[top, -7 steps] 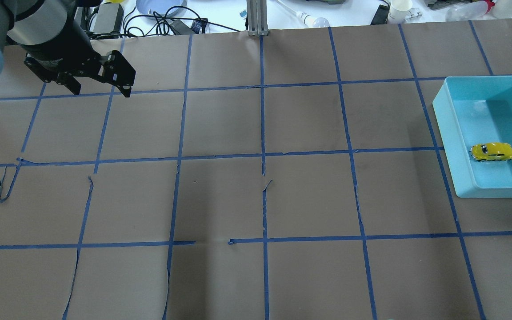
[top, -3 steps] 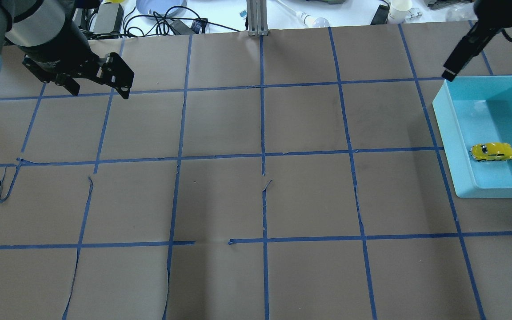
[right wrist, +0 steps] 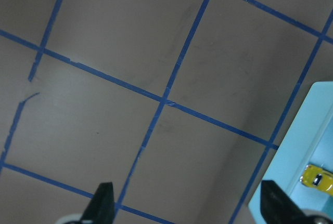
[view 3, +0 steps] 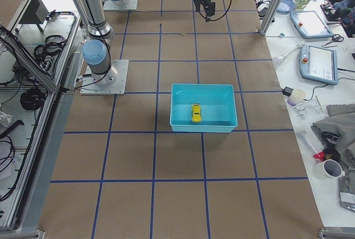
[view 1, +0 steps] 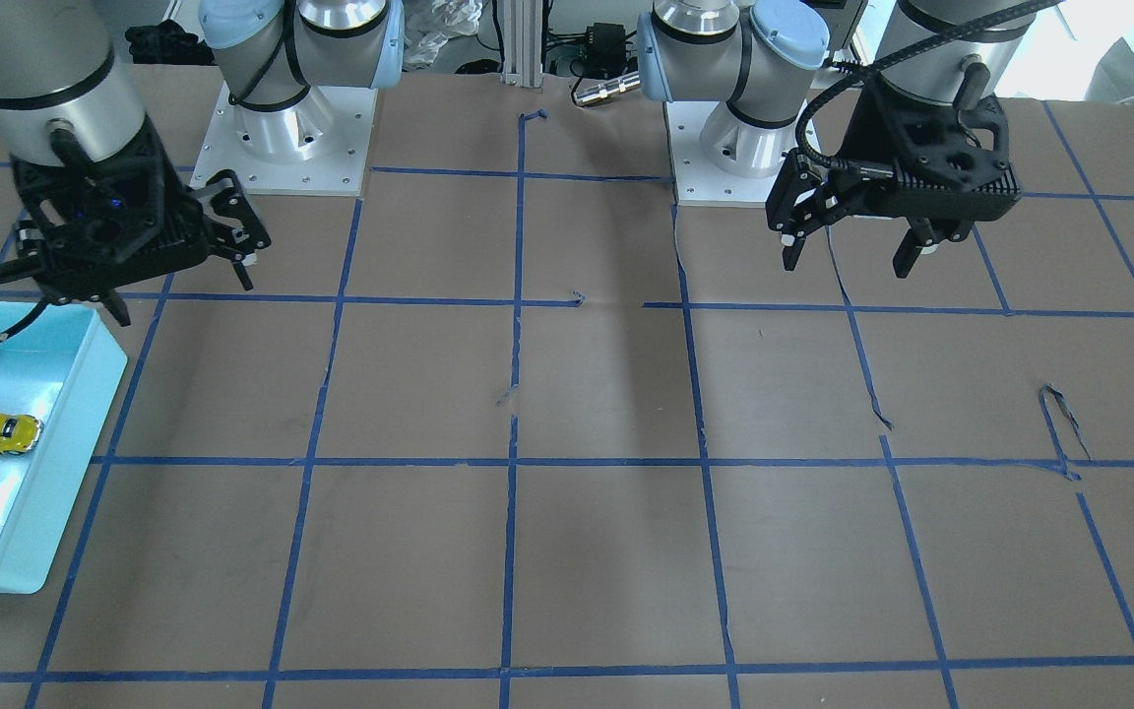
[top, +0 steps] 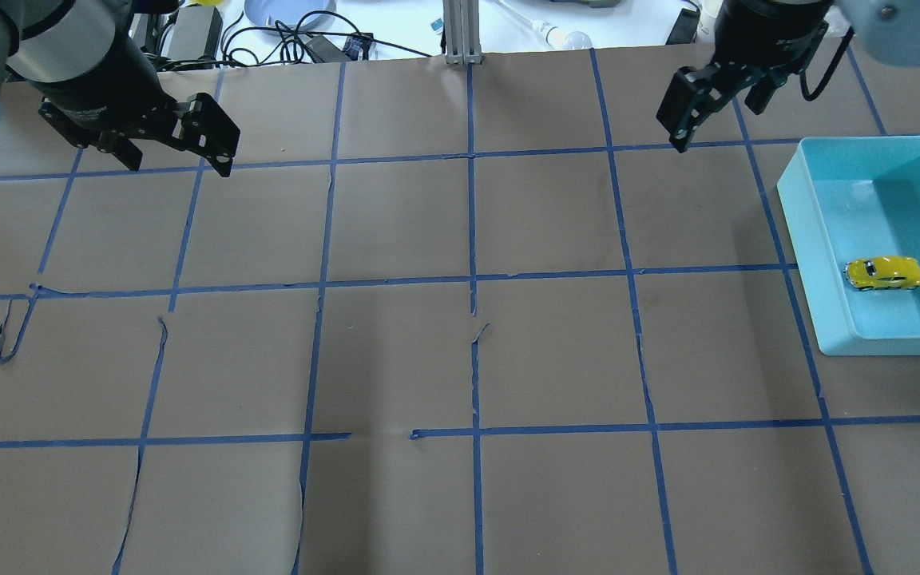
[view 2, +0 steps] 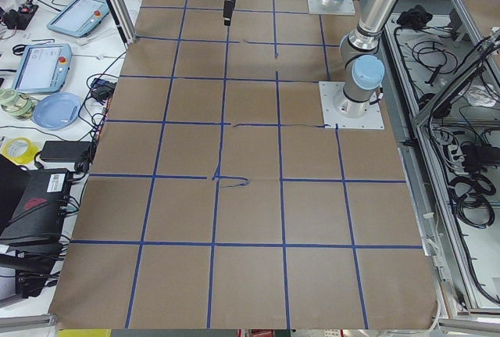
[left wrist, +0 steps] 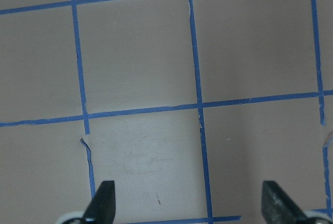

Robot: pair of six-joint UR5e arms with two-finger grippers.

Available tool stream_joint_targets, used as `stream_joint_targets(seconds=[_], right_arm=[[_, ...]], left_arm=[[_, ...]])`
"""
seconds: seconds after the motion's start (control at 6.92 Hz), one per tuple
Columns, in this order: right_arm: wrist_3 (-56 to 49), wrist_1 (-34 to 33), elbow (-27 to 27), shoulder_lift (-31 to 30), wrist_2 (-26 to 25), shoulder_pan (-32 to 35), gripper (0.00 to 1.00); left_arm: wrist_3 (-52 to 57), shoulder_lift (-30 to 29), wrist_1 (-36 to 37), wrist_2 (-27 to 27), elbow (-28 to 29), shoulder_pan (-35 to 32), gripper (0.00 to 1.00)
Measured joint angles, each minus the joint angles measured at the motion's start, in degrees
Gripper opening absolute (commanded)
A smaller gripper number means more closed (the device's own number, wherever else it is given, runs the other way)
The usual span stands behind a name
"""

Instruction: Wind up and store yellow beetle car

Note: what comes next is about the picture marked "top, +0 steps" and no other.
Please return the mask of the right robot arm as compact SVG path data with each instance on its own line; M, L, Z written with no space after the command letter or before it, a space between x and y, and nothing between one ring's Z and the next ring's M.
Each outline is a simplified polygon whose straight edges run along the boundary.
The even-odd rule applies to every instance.
M827 36L833 7L848 27L822 79L811 86L808 66ZM738 94L762 114L776 91L797 77L803 99L818 99L854 39L885 65L920 68L920 1L725 1L708 64L677 69L655 117L672 147L686 152L698 128Z

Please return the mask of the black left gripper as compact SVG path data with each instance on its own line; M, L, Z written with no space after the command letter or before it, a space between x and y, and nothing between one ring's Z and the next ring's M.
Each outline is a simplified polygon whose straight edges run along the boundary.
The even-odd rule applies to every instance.
M38 114L69 145L93 147L130 171L143 152L130 138L196 154L222 178L232 172L240 127L208 93L175 101L126 32L83 44L25 46L25 78L42 95Z

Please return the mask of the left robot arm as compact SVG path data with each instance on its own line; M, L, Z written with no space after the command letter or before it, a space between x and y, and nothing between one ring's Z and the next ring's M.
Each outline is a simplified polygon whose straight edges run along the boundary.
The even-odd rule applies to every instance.
M94 147L131 171L138 141L156 141L232 171L240 127L212 95L176 101L129 29L136 14L176 1L0 1L0 89L8 73L42 95L38 113L77 149Z

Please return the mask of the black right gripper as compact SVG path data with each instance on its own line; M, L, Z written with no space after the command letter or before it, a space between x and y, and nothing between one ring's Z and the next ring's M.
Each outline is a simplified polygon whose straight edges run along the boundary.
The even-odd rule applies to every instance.
M669 144L687 152L698 128L748 86L745 105L763 114L788 74L813 58L830 7L831 1L724 1L713 29L712 62L677 69L655 113Z

